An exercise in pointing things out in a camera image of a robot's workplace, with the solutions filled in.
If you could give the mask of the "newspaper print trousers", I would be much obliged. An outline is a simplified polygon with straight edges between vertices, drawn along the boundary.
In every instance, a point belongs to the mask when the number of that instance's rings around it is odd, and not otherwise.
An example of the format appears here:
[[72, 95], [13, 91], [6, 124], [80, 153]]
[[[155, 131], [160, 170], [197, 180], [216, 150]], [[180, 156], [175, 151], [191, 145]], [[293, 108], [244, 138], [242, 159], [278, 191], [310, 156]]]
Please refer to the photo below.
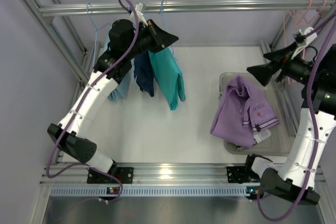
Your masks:
[[235, 145], [235, 150], [236, 151], [242, 151], [242, 150], [246, 150], [248, 149], [248, 147], [244, 147], [244, 146], [240, 146], [240, 145]]

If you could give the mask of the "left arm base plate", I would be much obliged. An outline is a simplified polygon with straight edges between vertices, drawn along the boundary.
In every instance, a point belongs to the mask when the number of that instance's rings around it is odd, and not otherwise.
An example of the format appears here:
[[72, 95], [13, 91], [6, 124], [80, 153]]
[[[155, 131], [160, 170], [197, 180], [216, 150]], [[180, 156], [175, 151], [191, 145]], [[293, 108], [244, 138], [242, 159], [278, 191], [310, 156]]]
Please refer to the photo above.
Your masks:
[[[122, 184], [133, 183], [133, 167], [117, 167], [113, 176]], [[96, 172], [92, 169], [88, 170], [87, 184], [117, 184], [114, 179]]]

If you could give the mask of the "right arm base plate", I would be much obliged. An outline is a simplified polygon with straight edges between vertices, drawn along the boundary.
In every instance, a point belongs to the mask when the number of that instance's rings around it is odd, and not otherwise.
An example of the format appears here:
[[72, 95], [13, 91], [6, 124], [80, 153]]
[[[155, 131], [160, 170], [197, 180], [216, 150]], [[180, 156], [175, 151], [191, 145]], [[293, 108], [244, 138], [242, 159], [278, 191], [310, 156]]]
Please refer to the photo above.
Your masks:
[[227, 166], [227, 180], [229, 183], [258, 183], [260, 182], [259, 176], [247, 170], [244, 166]]

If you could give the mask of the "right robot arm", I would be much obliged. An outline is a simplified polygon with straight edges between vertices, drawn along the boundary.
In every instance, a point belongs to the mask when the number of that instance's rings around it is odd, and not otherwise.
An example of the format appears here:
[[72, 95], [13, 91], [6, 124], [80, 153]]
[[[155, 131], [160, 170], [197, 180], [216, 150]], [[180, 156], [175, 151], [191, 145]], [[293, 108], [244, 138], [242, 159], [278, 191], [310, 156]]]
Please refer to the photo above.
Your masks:
[[290, 77], [304, 85], [300, 123], [291, 151], [280, 167], [263, 156], [246, 159], [246, 171], [260, 178], [260, 193], [268, 193], [294, 204], [316, 205], [320, 195], [314, 189], [317, 166], [329, 135], [335, 128], [335, 45], [324, 57], [304, 61], [296, 44], [264, 54], [270, 62], [247, 70], [265, 86], [280, 71], [277, 81]]

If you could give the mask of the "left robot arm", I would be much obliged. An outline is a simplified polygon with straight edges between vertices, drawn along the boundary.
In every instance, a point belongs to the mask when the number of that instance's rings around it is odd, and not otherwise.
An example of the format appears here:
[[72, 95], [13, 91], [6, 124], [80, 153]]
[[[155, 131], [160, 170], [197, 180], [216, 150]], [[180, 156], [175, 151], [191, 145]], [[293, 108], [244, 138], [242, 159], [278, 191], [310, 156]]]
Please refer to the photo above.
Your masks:
[[82, 94], [68, 114], [50, 124], [47, 133], [57, 148], [105, 176], [117, 173], [117, 163], [101, 153], [87, 138], [89, 127], [99, 109], [131, 70], [132, 59], [150, 51], [160, 52], [178, 41], [178, 36], [161, 29], [153, 20], [134, 26], [128, 19], [115, 21], [108, 33], [105, 52], [98, 58]]

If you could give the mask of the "purple trousers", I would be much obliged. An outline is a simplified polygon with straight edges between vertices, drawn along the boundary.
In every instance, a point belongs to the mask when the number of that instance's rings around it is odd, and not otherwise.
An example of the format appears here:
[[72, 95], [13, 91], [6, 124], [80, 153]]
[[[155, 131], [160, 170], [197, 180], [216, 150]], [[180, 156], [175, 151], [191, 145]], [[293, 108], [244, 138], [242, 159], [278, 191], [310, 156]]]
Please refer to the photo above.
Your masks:
[[241, 75], [226, 85], [210, 133], [243, 148], [251, 148], [265, 138], [261, 133], [279, 125], [263, 92]]

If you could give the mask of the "teal trousers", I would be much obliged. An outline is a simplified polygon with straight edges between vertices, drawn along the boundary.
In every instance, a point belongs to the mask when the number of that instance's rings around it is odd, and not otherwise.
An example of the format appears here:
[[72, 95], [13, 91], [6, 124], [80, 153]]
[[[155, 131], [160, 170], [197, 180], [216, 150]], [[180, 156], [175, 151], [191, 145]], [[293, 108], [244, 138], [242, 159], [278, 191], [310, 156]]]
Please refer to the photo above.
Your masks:
[[169, 48], [157, 53], [149, 51], [149, 58], [155, 80], [170, 110], [174, 111], [180, 101], [184, 102], [186, 100], [183, 73]]

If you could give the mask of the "blue hanger with teal trousers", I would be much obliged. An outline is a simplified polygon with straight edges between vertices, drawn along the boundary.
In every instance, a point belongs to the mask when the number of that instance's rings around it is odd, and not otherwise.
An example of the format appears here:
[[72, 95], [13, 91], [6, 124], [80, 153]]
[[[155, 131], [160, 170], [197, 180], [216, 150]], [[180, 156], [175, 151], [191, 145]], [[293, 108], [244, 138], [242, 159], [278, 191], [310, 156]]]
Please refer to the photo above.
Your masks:
[[[159, 14], [160, 14], [160, 18], [162, 20], [162, 23], [164, 25], [164, 31], [167, 31], [167, 25], [166, 25], [166, 22], [165, 22], [164, 16], [163, 16], [163, 13], [164, 13], [164, 2], [165, 2], [165, 0], [161, 0]], [[156, 53], [156, 56], [158, 56], [162, 62], [165, 62], [168, 65], [170, 65], [170, 67], [172, 67], [177, 72], [181, 71], [181, 68], [180, 68], [180, 66], [178, 64], [178, 61], [175, 58], [174, 49], [173, 49], [172, 46], [170, 46], [170, 48], [166, 47], [162, 51]]]

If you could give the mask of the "pink wire hanger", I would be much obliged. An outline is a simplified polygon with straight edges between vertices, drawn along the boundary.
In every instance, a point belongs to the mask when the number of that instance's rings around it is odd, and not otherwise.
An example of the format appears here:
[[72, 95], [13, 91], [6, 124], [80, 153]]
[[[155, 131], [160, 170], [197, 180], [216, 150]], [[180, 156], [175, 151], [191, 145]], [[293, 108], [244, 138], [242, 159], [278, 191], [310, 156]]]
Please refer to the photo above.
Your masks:
[[293, 18], [296, 27], [301, 27], [302, 24], [312, 25], [312, 23], [320, 16], [321, 12], [327, 5], [327, 0], [323, 0], [320, 7], [313, 8], [313, 0], [308, 0], [308, 6], [305, 10], [293, 11], [291, 17]]

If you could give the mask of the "pink hanger with purple trousers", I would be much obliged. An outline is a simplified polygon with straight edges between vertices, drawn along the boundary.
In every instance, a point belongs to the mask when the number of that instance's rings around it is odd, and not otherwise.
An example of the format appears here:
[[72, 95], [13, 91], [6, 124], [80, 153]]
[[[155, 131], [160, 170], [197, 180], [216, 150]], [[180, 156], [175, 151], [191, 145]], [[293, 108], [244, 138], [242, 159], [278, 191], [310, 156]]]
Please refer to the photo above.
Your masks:
[[309, 0], [307, 7], [304, 10], [288, 10], [283, 13], [283, 23], [282, 23], [282, 31], [283, 31], [283, 43], [284, 46], [289, 45], [289, 32], [295, 31], [297, 28], [301, 28], [303, 25], [310, 25], [312, 21], [310, 21], [306, 15], [311, 10], [312, 0]]

